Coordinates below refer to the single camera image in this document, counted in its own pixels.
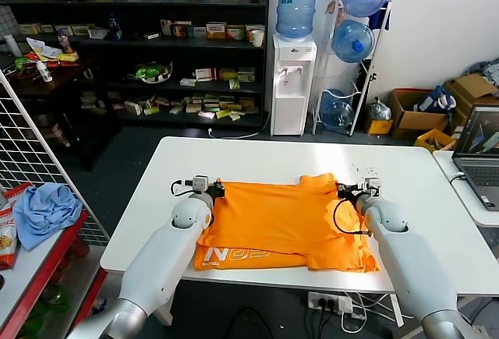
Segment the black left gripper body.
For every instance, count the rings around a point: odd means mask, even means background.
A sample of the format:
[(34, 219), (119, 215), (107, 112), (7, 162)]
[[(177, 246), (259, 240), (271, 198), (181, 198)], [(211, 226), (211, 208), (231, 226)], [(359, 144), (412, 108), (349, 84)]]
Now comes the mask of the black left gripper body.
[(225, 187), (222, 182), (214, 182), (207, 188), (207, 194), (215, 202), (217, 198), (225, 197)]

